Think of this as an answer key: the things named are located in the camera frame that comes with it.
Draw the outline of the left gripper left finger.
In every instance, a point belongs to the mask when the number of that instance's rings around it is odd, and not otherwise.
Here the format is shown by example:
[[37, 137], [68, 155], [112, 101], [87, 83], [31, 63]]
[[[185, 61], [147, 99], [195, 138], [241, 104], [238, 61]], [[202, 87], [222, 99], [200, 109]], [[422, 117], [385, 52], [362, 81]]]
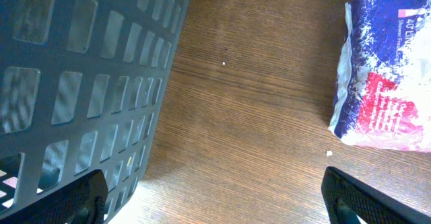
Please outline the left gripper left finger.
[[1, 219], [6, 224], [103, 223], [108, 186], [94, 170], [30, 206]]

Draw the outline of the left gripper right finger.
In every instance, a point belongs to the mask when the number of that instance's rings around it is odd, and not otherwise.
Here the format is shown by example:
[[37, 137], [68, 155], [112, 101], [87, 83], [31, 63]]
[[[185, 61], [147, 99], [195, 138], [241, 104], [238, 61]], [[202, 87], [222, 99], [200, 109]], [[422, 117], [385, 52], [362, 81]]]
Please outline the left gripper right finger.
[[329, 166], [321, 184], [331, 224], [429, 223], [430, 217]]

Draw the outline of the red purple snack bag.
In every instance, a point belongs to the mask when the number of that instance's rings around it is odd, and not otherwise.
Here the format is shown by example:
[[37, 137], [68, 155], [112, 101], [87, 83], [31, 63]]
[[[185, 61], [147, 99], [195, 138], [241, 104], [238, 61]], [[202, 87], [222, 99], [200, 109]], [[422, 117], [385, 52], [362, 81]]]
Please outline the red purple snack bag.
[[346, 145], [430, 151], [430, 0], [352, 0], [329, 130]]

